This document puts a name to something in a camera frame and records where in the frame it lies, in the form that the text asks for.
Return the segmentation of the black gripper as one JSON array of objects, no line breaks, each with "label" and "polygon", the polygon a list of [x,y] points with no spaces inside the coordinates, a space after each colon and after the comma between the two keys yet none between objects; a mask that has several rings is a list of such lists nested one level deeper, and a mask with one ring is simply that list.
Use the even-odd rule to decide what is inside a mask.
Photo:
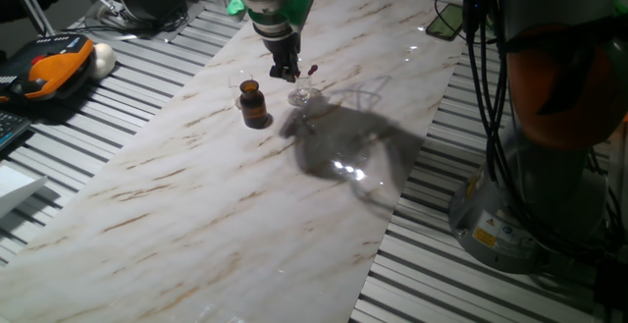
[{"label": "black gripper", "polygon": [[293,32],[282,38],[263,38],[265,47],[270,51],[274,66],[270,69],[271,78],[287,82],[295,82],[295,72],[301,71],[301,62],[298,61],[300,52],[300,34]]}]

